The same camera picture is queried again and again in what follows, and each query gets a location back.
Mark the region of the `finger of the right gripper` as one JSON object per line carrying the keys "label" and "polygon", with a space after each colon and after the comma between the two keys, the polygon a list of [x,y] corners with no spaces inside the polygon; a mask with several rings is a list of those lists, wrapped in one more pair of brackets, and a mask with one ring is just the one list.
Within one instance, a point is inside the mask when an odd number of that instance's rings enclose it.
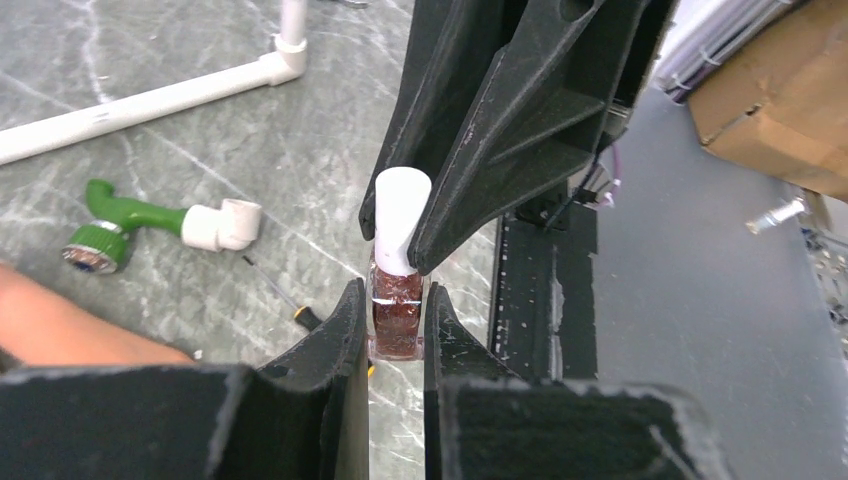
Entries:
{"label": "finger of the right gripper", "polygon": [[528,1],[436,157],[411,240],[429,273],[488,221],[546,196],[625,131],[672,1]]}
{"label": "finger of the right gripper", "polygon": [[525,1],[416,1],[397,101],[359,211],[375,236],[375,181],[408,166],[436,180],[495,53],[511,40]]}

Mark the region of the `nail polish bottle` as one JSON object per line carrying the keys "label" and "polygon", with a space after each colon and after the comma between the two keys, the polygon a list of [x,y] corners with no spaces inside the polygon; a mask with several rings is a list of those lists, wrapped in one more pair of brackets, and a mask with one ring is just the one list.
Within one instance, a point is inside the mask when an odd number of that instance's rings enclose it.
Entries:
{"label": "nail polish bottle", "polygon": [[425,277],[408,259],[431,180],[411,167],[392,167],[374,182],[374,243],[369,272],[369,356],[388,361],[422,357]]}

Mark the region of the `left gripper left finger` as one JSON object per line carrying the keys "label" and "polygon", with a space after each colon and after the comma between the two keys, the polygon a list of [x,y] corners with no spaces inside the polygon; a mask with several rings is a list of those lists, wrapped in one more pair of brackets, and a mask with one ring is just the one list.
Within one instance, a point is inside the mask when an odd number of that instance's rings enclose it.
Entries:
{"label": "left gripper left finger", "polygon": [[366,293],[260,368],[26,368],[1,379],[5,479],[364,479]]}

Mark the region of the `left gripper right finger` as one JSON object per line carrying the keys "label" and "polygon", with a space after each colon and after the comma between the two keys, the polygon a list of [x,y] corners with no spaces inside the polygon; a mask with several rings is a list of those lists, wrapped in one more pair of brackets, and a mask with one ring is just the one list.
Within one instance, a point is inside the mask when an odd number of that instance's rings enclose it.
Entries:
{"label": "left gripper right finger", "polygon": [[430,479],[730,479],[717,430],[686,392],[642,383],[525,380],[433,284],[424,309]]}

